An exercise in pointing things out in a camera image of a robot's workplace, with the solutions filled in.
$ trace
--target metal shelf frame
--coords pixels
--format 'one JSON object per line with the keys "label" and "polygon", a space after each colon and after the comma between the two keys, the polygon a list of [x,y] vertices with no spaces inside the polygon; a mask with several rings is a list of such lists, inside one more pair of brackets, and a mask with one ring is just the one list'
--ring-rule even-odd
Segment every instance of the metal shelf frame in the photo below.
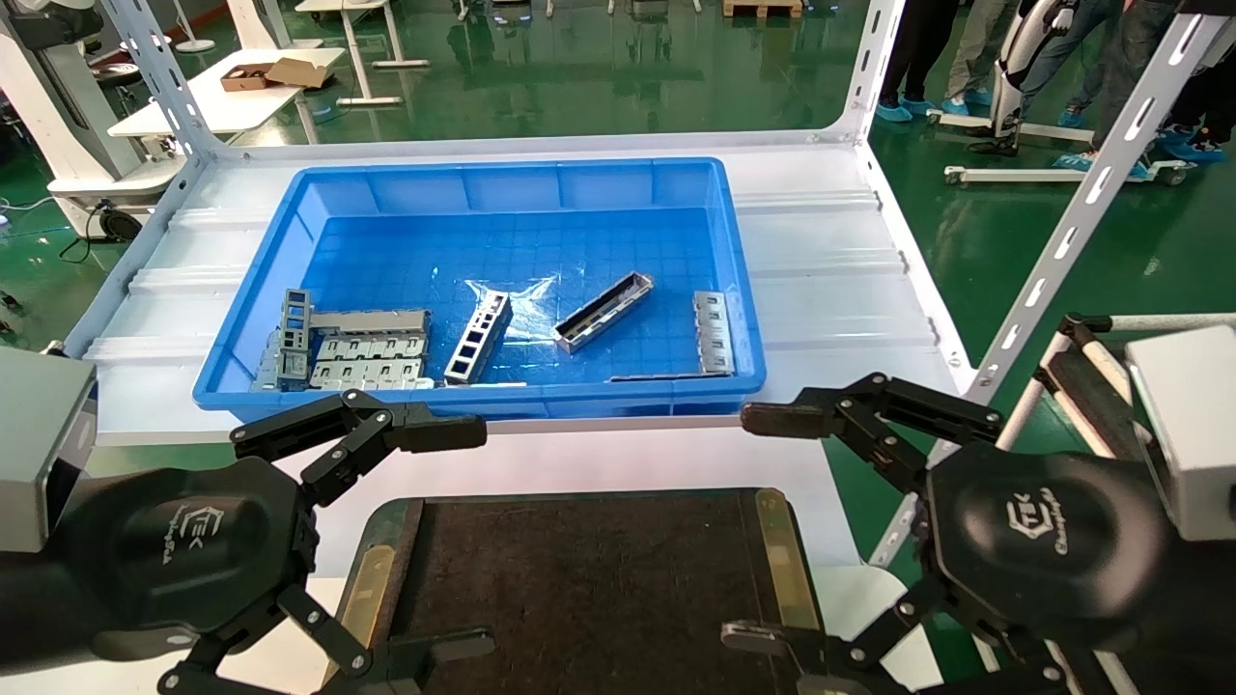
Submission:
{"label": "metal shelf frame", "polygon": [[[684,151],[698,155],[711,150],[754,151],[787,157],[816,148],[844,151],[847,152],[847,166],[853,162],[855,181],[861,181],[864,188],[860,190],[828,190],[827,204],[840,209],[843,204],[865,204],[863,197],[874,195],[876,209],[887,228],[887,234],[897,240],[901,261],[907,268],[907,276],[915,292],[925,304],[938,304],[939,310],[944,310],[938,292],[926,272],[925,262],[910,235],[908,226],[896,207],[892,190],[866,142],[904,0],[870,1],[865,30],[848,85],[845,108],[836,122],[819,130],[283,147],[230,147],[220,142],[206,130],[198,116],[201,110],[194,101],[193,94],[183,89],[188,80],[184,79],[173,58],[172,47],[163,41],[163,32],[154,21],[147,0],[101,1],[121,33],[121,38],[127,41],[131,47],[130,53],[141,68],[142,77],[150,85],[154,100],[168,114],[168,122],[184,148],[187,163],[168,185],[167,193],[152,213],[143,234],[132,242],[105,281],[87,314],[67,338],[66,349],[72,356],[84,356],[91,343],[104,335],[109,323],[121,310],[131,282],[138,277],[138,273],[154,255],[173,221],[173,216],[190,199],[190,194],[199,187],[219,184],[218,178],[209,172],[229,167],[231,169],[227,171],[262,166],[277,167],[281,163],[304,161],[316,163],[355,158],[367,158],[375,162],[399,161],[400,158],[405,161],[459,161],[459,158],[475,160],[476,157],[509,161],[546,158],[561,152],[648,157],[672,156]],[[1005,318],[976,372],[968,365],[964,349],[955,329],[950,325],[950,319],[947,322],[948,329],[942,329],[938,325],[939,322],[934,322],[939,354],[948,364],[958,391],[963,392],[967,398],[978,403],[988,403],[991,399],[1124,183],[1124,177],[1119,176],[1119,172],[1127,172],[1132,168],[1145,146],[1154,137],[1156,125],[1167,115],[1175,95],[1229,20],[1230,17],[1200,14],[1183,14],[1174,20],[1149,68],[1121,113],[1114,130],[1115,135],[1100,152],[1094,167],[1084,177],[1072,203],[1057,223],[1038,262],[1018,292],[1012,309]],[[779,203],[765,194],[761,195],[764,198],[760,199],[759,204],[763,208],[776,208],[779,204],[801,204],[798,200]],[[855,198],[855,200],[863,198],[863,200],[848,203],[843,200],[847,195]],[[947,449],[937,444],[932,453],[932,461],[938,461],[944,454],[947,454]],[[912,512],[913,500],[907,498],[890,523],[884,542],[869,560],[870,564],[889,565],[905,542]]]}

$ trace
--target table leg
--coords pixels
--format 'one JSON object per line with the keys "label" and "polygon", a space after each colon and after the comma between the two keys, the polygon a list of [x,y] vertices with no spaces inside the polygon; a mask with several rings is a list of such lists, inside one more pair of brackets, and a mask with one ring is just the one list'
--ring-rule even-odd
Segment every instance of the table leg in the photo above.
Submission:
{"label": "table leg", "polygon": [[305,137],[309,140],[309,145],[318,145],[318,129],[314,127],[313,111],[309,110],[309,103],[305,101],[304,92],[297,92],[294,101],[297,104],[297,113],[300,114],[300,125],[305,126]]}
{"label": "table leg", "polygon": [[391,51],[394,52],[394,61],[373,61],[373,69],[382,68],[428,68],[429,61],[404,61],[403,46],[399,43],[399,31],[394,27],[394,10],[388,2],[382,7],[382,14],[387,17],[387,31],[391,33]]}
{"label": "table leg", "polygon": [[370,79],[365,74],[365,63],[361,62],[361,48],[356,45],[356,32],[352,30],[352,19],[347,16],[347,10],[340,10],[344,21],[344,36],[347,37],[347,52],[352,56],[352,69],[356,70],[356,84],[361,87],[360,99],[339,99],[335,101],[340,106],[389,106],[402,101],[398,96],[373,96],[370,92]]}

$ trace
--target epoxy floor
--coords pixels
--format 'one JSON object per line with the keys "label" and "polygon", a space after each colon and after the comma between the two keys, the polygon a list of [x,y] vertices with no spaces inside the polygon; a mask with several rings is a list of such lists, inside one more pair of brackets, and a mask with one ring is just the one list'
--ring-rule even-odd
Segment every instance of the epoxy floor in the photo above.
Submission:
{"label": "epoxy floor", "polygon": [[[323,17],[318,25],[293,12],[293,4],[284,1],[292,36],[344,46],[337,17]],[[335,70],[339,83],[310,96],[323,142],[823,126],[840,113],[866,11],[863,1],[824,0],[801,20],[726,20],[718,0],[703,0],[698,15],[686,0],[619,0],[611,17],[601,0],[565,0],[546,20],[538,0],[533,7],[507,6],[501,12],[476,6],[460,22],[446,0],[396,0],[393,7],[404,52],[428,58],[433,67],[371,70],[375,94],[402,95],[405,103],[346,111],[334,106],[336,98],[356,93],[345,57]],[[964,21],[963,10],[954,45]],[[219,45],[179,57],[189,77],[239,48],[230,17],[199,33]],[[366,61],[387,53],[379,15],[362,20],[357,33]],[[1054,121],[1096,53],[1091,42],[1065,66],[1038,98],[1033,120]],[[943,90],[952,54],[949,47],[933,69],[928,95],[938,98]],[[137,95],[145,100],[145,94]],[[1018,160],[991,162],[922,121],[878,122],[871,141],[976,362],[1073,192],[1047,185],[949,187],[943,167],[1042,167],[1068,145],[1026,141]],[[304,131],[289,106],[241,142],[299,143]],[[0,197],[12,203],[41,198],[47,181],[47,167],[35,153],[0,164]],[[1232,164],[1193,172],[1175,188],[1126,187],[1048,310],[1049,323],[1067,310],[1232,310],[1236,235],[1222,220],[1234,190]],[[122,249],[94,245],[83,262],[64,262],[57,252],[73,236],[56,229],[66,223],[54,205],[9,216],[11,224],[0,228],[0,289],[21,299],[25,310],[0,310],[0,319],[17,329],[0,341],[38,349],[69,331]],[[83,251],[79,246],[68,257],[77,260]],[[1011,406],[1049,333],[1047,326],[1035,335],[1030,357],[1014,369],[996,406]],[[1079,446],[1046,407],[1041,416],[1021,448]],[[866,554],[899,496],[840,446],[829,443],[827,449],[855,539]],[[108,474],[230,460],[221,445],[159,446],[100,450],[91,465],[96,474]],[[912,580],[910,561],[896,569]],[[929,627],[947,676],[976,668],[973,648],[955,626],[939,620]]]}

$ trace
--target sheet metal part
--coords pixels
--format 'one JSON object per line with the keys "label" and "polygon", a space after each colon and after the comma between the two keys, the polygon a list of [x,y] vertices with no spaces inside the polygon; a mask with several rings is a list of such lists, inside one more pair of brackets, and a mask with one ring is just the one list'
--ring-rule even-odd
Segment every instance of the sheet metal part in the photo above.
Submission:
{"label": "sheet metal part", "polygon": [[606,380],[606,383],[620,383],[623,381],[672,381],[679,378],[716,378],[718,376],[729,376],[729,375],[726,372],[633,373],[633,375],[612,376]]}
{"label": "sheet metal part", "polygon": [[429,333],[429,312],[321,312],[313,315],[310,328],[323,335],[386,335]]}
{"label": "sheet metal part", "polygon": [[703,373],[734,373],[734,350],[729,338],[729,312],[721,292],[696,292],[692,298],[696,314],[696,341],[700,350],[700,371]]}
{"label": "sheet metal part", "polygon": [[442,372],[449,385],[473,383],[485,370],[493,348],[502,340],[502,334],[510,323],[513,310],[510,296],[506,292],[486,292],[481,305],[472,313],[472,319],[464,329],[464,336],[446,361]]}
{"label": "sheet metal part", "polygon": [[279,329],[266,336],[266,349],[257,362],[257,375],[250,391],[276,391],[279,387]]}
{"label": "sheet metal part", "polygon": [[279,352],[276,383],[282,391],[303,391],[309,378],[309,322],[313,307],[309,292],[288,289],[279,319]]}
{"label": "sheet metal part", "polygon": [[638,272],[628,275],[554,326],[554,343],[567,352],[578,350],[651,291],[653,278]]}
{"label": "sheet metal part", "polygon": [[431,378],[423,378],[424,362],[407,360],[335,360],[314,365],[309,386],[323,391],[393,391],[433,388]]}

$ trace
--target white stand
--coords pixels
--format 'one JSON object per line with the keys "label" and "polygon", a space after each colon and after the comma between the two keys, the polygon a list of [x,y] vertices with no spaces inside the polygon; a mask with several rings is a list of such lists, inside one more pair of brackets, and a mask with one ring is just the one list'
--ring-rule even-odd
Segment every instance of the white stand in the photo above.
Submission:
{"label": "white stand", "polygon": [[172,0],[172,4],[176,5],[176,16],[180,19],[180,27],[184,28],[184,33],[189,37],[188,41],[177,43],[176,49],[180,53],[201,53],[203,51],[214,48],[214,41],[193,36],[193,27],[189,26],[189,20],[184,16],[184,7],[180,6],[180,0]]}
{"label": "white stand", "polygon": [[394,11],[391,9],[388,2],[382,7],[382,14],[387,19],[387,31],[391,33],[391,51],[394,53],[393,61],[373,61],[370,63],[373,69],[391,69],[391,68],[428,68],[429,61],[405,61],[403,58],[403,45],[399,43],[399,32],[394,27]]}
{"label": "white stand", "polygon": [[361,87],[360,99],[339,99],[335,101],[340,106],[393,106],[396,104],[402,104],[403,99],[399,96],[375,96],[370,92],[370,78],[365,74],[365,63],[361,62],[361,48],[356,45],[356,32],[352,31],[352,17],[347,14],[347,10],[340,10],[344,20],[344,36],[347,37],[347,52],[352,56],[352,67],[356,68],[356,84]]}

